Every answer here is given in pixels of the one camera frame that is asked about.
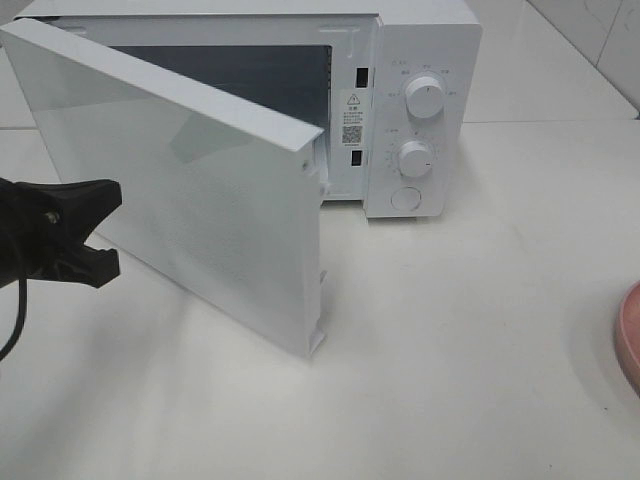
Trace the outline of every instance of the white knob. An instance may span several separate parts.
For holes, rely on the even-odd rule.
[[[444,89],[437,78],[418,77],[405,89],[407,108],[416,118],[431,118],[444,107]]]
[[[422,142],[405,143],[398,151],[398,167],[405,177],[418,178],[431,170],[433,149]]]

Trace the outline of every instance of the round button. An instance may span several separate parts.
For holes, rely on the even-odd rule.
[[[416,118],[431,118],[444,107],[444,88],[431,75],[418,77],[405,89],[407,108]]]
[[[433,157],[433,149],[428,144],[408,142],[398,151],[398,168],[405,177],[419,178],[429,173]]]
[[[422,203],[420,190],[413,187],[403,187],[391,196],[391,205],[401,212],[411,212]]]

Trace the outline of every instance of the pink bowl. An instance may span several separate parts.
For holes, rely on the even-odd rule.
[[[640,393],[640,282],[622,300],[615,336],[620,365]]]

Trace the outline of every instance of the qr code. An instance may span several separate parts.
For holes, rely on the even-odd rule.
[[[345,145],[362,143],[362,127],[342,127],[342,143]]]

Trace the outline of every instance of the microwave control panel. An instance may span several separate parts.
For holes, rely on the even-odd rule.
[[[368,217],[439,215],[480,40],[477,25],[390,25],[376,62]]]

